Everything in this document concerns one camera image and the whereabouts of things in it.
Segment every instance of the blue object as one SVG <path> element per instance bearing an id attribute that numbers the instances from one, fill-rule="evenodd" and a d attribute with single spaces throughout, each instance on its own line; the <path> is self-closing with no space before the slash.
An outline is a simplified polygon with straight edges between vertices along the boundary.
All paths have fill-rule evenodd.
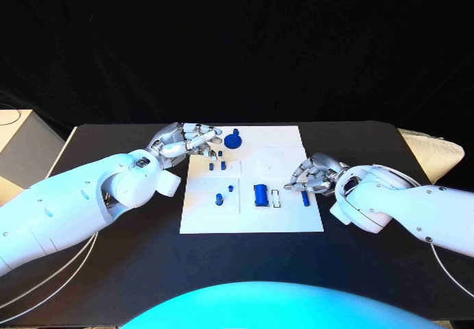
<path id="1" fill-rule="evenodd" d="M 233 129 L 233 133 L 224 137 L 224 147 L 227 149 L 236 149 L 242 145 L 242 138 L 239 136 L 239 130 Z"/>
<path id="2" fill-rule="evenodd" d="M 266 185 L 253 185 L 255 191 L 255 206 L 268 207 L 268 197 L 266 197 Z"/>
<path id="3" fill-rule="evenodd" d="M 301 196 L 302 196 L 302 204 L 306 207 L 309 206 L 308 193 L 305 191 L 301 191 Z"/>
<path id="4" fill-rule="evenodd" d="M 221 199 L 221 194 L 217 193 L 217 195 L 214 196 L 214 204 L 217 206 L 221 206 L 223 203 L 224 203 L 224 200 Z"/>
<path id="5" fill-rule="evenodd" d="M 332 289 L 282 282 L 239 282 L 184 293 L 122 327 L 142 328 L 439 329 L 439 326 L 404 310 Z"/>

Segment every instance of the blue cap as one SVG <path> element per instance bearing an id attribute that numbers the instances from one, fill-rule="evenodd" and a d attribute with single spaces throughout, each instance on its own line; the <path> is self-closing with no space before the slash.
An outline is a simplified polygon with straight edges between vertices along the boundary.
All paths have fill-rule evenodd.
<path id="1" fill-rule="evenodd" d="M 236 149 L 242 145 L 242 138 L 239 136 L 239 130 L 233 129 L 233 133 L 224 137 L 224 147 L 227 149 Z"/>

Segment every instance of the white cable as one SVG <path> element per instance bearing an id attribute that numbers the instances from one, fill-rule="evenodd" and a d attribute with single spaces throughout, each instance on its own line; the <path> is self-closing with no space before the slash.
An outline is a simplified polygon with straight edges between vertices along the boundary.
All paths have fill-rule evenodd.
<path id="1" fill-rule="evenodd" d="M 433 245 L 432 243 L 430 243 L 430 245 L 432 245 L 432 252 L 433 252 L 433 254 L 435 254 L 435 258 L 436 258 L 436 260 L 438 260 L 438 263 L 439 263 L 439 265 L 440 265 L 440 268 L 442 268 L 443 272 L 446 273 L 446 276 L 451 278 L 451 280 L 452 280 L 453 283 L 459 286 L 459 288 L 466 292 L 466 294 L 468 294 L 471 297 L 474 297 L 474 295 L 472 295 L 472 294 L 469 293 L 469 291 L 461 286 L 461 283 L 458 283 L 458 281 L 455 281 L 452 275 L 451 275 L 449 272 L 446 271 L 446 268 L 443 267 L 442 262 L 440 262 L 440 259 L 439 259 L 438 254 L 436 254 L 435 245 Z"/>
<path id="2" fill-rule="evenodd" d="M 92 240 L 92 245 L 90 245 L 90 248 L 89 248 L 89 251 L 86 252 L 86 257 L 83 258 L 83 260 L 82 260 L 82 263 L 80 263 L 80 265 L 79 265 L 79 267 L 76 268 L 76 271 L 72 273 L 72 276 L 67 278 L 67 281 L 62 284 L 62 286 L 57 288 L 57 290 L 31 307 L 31 308 L 28 308 L 25 311 L 23 311 L 21 313 L 18 313 L 18 314 L 15 314 L 13 317 L 10 317 L 10 318 L 7 318 L 5 320 L 1 320 L 0 321 L 0 324 L 2 324 L 4 322 L 7 322 L 7 321 L 10 321 L 10 320 L 13 320 L 13 319 L 15 319 L 17 317 L 20 317 L 23 314 L 25 314 L 25 313 L 28 313 L 38 305 L 41 305 L 47 300 L 49 300 L 49 298 L 51 298 L 51 296 L 54 296 L 54 294 L 63 289 L 63 287 L 64 287 L 64 285 L 69 283 L 69 281 L 72 280 L 72 278 L 74 277 L 74 275 L 76 275 L 76 273 L 77 273 L 77 271 L 80 270 L 80 268 L 82 268 L 82 265 L 83 265 L 83 263 L 86 262 L 86 259 L 87 259 L 87 257 L 89 257 L 89 254 L 90 254 L 90 251 L 92 251 L 92 248 L 93 248 L 93 244 L 95 244 L 95 240 L 96 240 L 96 234 L 98 233 L 95 233 L 93 235 L 92 235 L 92 237 L 90 238 L 93 238 L 93 240 Z"/>
<path id="3" fill-rule="evenodd" d="M 13 302 L 15 302 L 20 298 L 23 298 L 34 289 L 37 289 L 53 277 L 62 272 L 62 270 L 70 265 L 70 263 L 74 261 L 74 259 L 79 257 L 79 255 L 83 253 L 83 250 L 86 249 L 86 246 L 90 244 L 93 239 L 93 235 L 90 236 L 89 240 L 86 241 L 86 244 L 82 246 L 82 249 L 76 253 L 76 256 L 66 262 L 64 266 L 28 290 L 24 291 L 13 300 L 5 302 L 0 305 L 0 308 L 4 308 L 7 305 L 10 305 Z"/>

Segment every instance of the black background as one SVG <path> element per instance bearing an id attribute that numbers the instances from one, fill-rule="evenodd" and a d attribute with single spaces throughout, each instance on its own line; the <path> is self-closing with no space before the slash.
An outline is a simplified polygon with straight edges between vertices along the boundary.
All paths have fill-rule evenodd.
<path id="1" fill-rule="evenodd" d="M 298 123 L 305 152 L 321 151 L 353 165 L 390 163 L 427 182 L 393 126 Z M 142 147 L 162 125 L 85 125 L 51 174 Z M 471 319 L 474 299 L 451 282 L 432 255 L 396 221 L 371 234 L 329 214 L 334 198 L 318 197 L 324 233 L 178 234 L 187 160 L 172 198 L 154 195 L 100 232 L 85 267 L 63 291 L 14 325 L 122 324 L 158 303 L 220 283 L 266 280 L 348 291 L 429 319 Z M 21 265 L 0 280 L 1 299 L 31 287 L 74 255 L 79 245 Z M 438 248 L 453 277 L 474 290 L 472 258 Z M 34 305 L 76 265 L 13 306 L 1 318 Z"/>
<path id="2" fill-rule="evenodd" d="M 442 1 L 2 1 L 0 102 L 82 123 L 378 120 L 459 143 L 472 15 Z"/>

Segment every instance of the robotic hand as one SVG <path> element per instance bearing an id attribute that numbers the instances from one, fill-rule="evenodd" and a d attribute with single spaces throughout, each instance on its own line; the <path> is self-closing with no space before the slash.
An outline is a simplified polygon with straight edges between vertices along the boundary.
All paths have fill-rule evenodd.
<path id="1" fill-rule="evenodd" d="M 171 197 L 180 178 L 164 169 L 187 154 L 216 160 L 207 142 L 220 143 L 220 133 L 207 125 L 172 123 L 145 149 L 115 154 L 31 185 L 0 208 L 0 276 L 83 241 L 144 205 L 155 191 Z"/>
<path id="2" fill-rule="evenodd" d="M 306 182 L 296 182 L 306 172 Z M 348 167 L 324 154 L 299 165 L 285 189 L 335 195 L 331 214 L 348 225 L 378 233 L 394 218 L 414 237 L 474 257 L 474 193 L 420 186 L 380 165 Z"/>

